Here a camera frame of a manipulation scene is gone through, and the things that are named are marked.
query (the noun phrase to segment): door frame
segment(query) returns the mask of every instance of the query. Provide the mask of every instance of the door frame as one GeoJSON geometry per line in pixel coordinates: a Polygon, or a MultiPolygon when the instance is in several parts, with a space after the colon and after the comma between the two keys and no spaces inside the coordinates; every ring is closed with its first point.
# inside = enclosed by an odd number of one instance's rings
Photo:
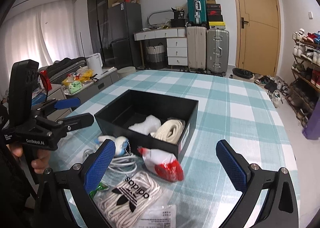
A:
{"type": "MultiPolygon", "coordinates": [[[[279,36],[278,36],[278,50],[277,50],[277,59],[276,59],[276,68],[274,71],[274,75],[276,75],[278,70],[279,64],[279,56],[280,56],[280,45],[281,45],[281,16],[280,16],[280,5],[279,0],[277,1],[278,6],[278,29],[279,29],[279,36]]],[[[237,12],[237,48],[236,48],[236,67],[239,67],[239,55],[240,55],[240,38],[241,38],[241,20],[240,20],[240,5],[239,0],[236,0],[236,12],[237,12]]]]}

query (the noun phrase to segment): open cardboard box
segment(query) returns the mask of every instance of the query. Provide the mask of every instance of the open cardboard box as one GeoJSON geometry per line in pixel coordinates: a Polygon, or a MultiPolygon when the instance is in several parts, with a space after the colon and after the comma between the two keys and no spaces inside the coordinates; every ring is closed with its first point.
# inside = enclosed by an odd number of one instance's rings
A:
{"type": "Polygon", "coordinates": [[[160,149],[174,154],[181,162],[196,128],[197,112],[196,100],[127,90],[94,116],[104,135],[127,137],[132,153],[139,155],[138,146],[160,149]],[[128,129],[149,115],[160,119],[161,124],[170,117],[184,120],[186,124],[178,143],[171,144],[128,129]]]}

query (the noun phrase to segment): teal suitcase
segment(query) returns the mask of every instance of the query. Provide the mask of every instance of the teal suitcase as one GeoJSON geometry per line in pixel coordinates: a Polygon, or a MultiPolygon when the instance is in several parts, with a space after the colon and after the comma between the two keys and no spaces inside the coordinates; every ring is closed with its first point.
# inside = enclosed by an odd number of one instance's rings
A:
{"type": "Polygon", "coordinates": [[[206,0],[188,0],[189,21],[195,24],[207,24],[206,0]]]}

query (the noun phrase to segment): wooden door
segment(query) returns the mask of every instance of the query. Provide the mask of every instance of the wooden door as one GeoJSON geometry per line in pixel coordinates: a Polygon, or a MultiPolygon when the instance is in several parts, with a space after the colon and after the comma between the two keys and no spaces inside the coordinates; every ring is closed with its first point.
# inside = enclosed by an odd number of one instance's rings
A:
{"type": "Polygon", "coordinates": [[[278,0],[236,2],[239,33],[238,67],[261,75],[274,75],[280,50],[278,0]]]}

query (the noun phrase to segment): metal screw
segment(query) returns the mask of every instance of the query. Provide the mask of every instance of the metal screw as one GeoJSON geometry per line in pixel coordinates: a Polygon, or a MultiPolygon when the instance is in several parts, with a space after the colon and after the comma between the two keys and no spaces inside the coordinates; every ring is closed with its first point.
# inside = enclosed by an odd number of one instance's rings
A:
{"type": "Polygon", "coordinates": [[[49,174],[51,172],[51,168],[46,168],[45,170],[44,170],[44,174],[49,174]]]}
{"type": "Polygon", "coordinates": [[[76,163],[76,164],[74,164],[74,165],[72,166],[72,168],[73,168],[75,171],[77,171],[78,169],[81,168],[81,164],[80,164],[80,163],[76,163]]]}
{"type": "Polygon", "coordinates": [[[257,170],[259,169],[259,166],[258,166],[258,164],[256,164],[256,163],[252,163],[252,164],[250,165],[250,167],[251,167],[253,170],[255,170],[255,171],[257,171],[257,170]]]}
{"type": "Polygon", "coordinates": [[[281,172],[282,172],[283,174],[287,174],[287,173],[288,173],[288,170],[287,170],[286,168],[281,168],[281,172]]]}

